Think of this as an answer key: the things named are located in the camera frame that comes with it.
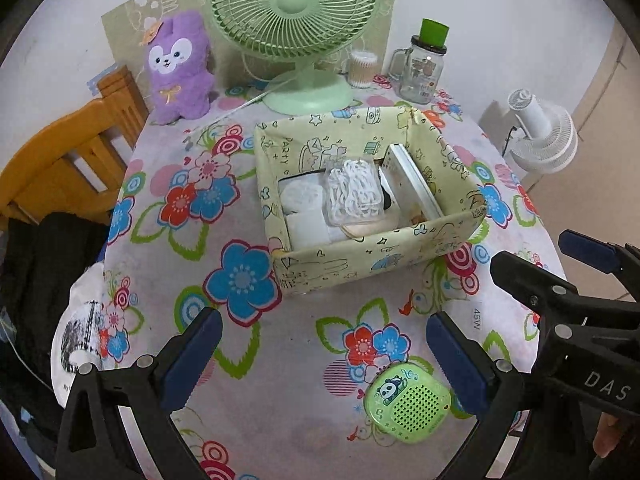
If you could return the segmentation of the white 45W charger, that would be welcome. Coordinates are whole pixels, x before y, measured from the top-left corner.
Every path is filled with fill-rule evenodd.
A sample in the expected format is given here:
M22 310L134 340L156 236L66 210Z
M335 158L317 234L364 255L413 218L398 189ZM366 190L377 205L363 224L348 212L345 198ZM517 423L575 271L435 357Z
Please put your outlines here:
M462 322L465 336L484 347L489 333L486 309L481 304L470 302L463 311Z

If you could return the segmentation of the glass mason jar mug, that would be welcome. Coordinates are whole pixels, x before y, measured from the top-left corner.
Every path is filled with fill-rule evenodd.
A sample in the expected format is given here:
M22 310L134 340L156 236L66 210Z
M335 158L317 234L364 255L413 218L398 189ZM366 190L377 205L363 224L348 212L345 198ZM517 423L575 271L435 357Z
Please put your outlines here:
M447 53L449 27L424 18L420 32L408 47L396 49L390 59L388 78L396 84L401 99L428 104L434 98Z

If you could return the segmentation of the green patterned storage box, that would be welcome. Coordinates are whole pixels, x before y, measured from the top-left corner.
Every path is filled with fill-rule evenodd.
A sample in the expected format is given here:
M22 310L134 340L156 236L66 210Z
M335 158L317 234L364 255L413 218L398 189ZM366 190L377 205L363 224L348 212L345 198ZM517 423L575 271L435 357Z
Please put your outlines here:
M257 183L274 273L287 295L361 280L454 252L477 230L487 205L480 182L440 131L416 108L357 108L349 118L307 114L261 122L254 133ZM341 162L381 158L404 146L435 195L434 220L333 244L296 249L279 197L279 183Z

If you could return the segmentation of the black car key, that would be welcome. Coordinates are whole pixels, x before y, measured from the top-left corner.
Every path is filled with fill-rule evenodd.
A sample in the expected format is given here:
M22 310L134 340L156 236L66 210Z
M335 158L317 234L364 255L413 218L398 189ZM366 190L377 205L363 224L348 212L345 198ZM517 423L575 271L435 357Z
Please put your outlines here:
M382 186L383 194L383 210L388 211L390 209L398 209L397 200L392 192L390 192L386 186Z

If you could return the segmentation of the white book in box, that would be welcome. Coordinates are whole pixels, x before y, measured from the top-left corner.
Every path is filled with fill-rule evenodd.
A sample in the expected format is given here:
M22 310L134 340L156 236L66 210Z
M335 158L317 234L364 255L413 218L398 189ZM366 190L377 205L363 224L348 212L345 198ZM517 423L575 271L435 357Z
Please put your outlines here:
M418 166L402 144L390 144L381 165L382 175L409 224L433 221L444 215Z

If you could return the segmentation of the floral tablecloth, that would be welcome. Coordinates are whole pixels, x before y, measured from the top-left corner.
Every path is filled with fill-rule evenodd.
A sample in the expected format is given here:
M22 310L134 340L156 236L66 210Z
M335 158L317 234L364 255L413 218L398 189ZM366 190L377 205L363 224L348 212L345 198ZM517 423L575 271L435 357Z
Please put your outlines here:
M172 418L214 479L431 479L472 427L457 405L433 437L405 445L376 428L364 394L392 364L437 374L427 318L448 310L463 328L486 309L482 347L529 370L538 318L489 275L497 252L560 272L524 186L455 96L423 114L480 182L486 218L456 252L344 285L287 295L269 271L254 133L272 114L232 88L193 122L148 122L108 232L106 259L70 290L52 367L93 360L107 370L160 351L202 309L221 342L186 407Z

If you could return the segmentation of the black clothing on chair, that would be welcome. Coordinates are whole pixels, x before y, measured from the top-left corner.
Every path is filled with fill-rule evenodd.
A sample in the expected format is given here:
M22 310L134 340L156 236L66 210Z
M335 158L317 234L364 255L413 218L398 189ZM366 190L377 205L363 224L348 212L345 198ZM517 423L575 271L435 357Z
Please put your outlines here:
M50 351L70 288L92 266L108 227L74 214L52 212L38 224L10 219L1 265L1 307L16 328L1 345L1 400L14 416L26 411L55 440L62 408L51 390Z

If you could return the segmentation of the cotton swab container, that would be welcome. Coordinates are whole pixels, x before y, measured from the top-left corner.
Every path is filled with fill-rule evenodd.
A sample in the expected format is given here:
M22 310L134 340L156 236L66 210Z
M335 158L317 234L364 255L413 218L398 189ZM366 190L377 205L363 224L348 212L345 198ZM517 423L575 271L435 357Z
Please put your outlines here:
M347 81L355 88L369 88L376 75L378 56L374 52L352 50L348 57Z

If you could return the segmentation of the green panda speaker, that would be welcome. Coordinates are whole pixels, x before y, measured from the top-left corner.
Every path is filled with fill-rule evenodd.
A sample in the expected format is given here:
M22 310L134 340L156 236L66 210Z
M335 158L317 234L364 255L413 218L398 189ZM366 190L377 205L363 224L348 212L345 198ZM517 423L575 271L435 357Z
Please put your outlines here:
M450 406L448 388L413 363L390 366L372 382L363 400L373 425L405 443L427 439L445 420Z

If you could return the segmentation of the white small box in bin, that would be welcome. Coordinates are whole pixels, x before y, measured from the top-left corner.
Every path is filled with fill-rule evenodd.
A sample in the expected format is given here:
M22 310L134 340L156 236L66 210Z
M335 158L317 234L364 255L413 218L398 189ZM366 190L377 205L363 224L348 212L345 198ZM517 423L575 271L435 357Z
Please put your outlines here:
M288 238L297 252L307 248L326 246L331 243L330 232L321 209L311 209L285 217Z

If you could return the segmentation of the wooden chair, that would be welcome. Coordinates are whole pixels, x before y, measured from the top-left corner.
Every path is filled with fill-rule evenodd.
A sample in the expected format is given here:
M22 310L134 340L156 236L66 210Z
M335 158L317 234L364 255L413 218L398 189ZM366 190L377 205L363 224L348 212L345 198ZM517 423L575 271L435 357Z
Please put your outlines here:
M98 81L100 96L48 125L12 157L1 174L1 226L40 223L51 212L107 224L127 164L107 139L120 133L133 148L149 117L128 67Z

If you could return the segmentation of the green desk fan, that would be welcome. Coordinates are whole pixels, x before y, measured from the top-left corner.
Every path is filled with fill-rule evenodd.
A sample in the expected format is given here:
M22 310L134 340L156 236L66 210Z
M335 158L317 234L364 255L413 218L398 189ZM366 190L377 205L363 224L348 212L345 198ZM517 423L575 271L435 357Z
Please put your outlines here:
M364 33L380 0L209 1L217 29L242 54L291 64L258 98L270 110L288 116L321 114L352 102L345 78L317 64Z

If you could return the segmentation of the white floor fan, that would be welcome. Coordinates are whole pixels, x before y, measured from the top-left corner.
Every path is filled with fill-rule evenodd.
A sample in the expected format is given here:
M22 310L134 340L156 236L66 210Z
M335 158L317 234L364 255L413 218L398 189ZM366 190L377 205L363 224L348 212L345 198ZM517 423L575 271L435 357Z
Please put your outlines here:
M538 99L529 89L511 92L508 105L515 130L506 152L528 174L556 174L578 151L573 118L562 106Z

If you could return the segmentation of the white computer mouse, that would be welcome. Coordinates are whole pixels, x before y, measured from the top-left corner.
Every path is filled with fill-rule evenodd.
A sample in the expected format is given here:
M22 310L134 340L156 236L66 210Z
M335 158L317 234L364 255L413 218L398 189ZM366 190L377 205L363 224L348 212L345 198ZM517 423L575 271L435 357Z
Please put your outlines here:
M285 214L321 210L324 205L323 186L311 180L284 181L279 188L280 203Z

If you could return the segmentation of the purple plush toy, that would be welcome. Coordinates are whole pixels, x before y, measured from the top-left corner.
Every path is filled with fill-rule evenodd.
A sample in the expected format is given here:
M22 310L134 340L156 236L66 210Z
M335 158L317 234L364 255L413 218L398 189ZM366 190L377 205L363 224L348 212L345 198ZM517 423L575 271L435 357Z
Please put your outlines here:
M186 10L152 25L144 34L152 121L168 125L194 120L210 109L215 76L208 70L210 41L201 13Z

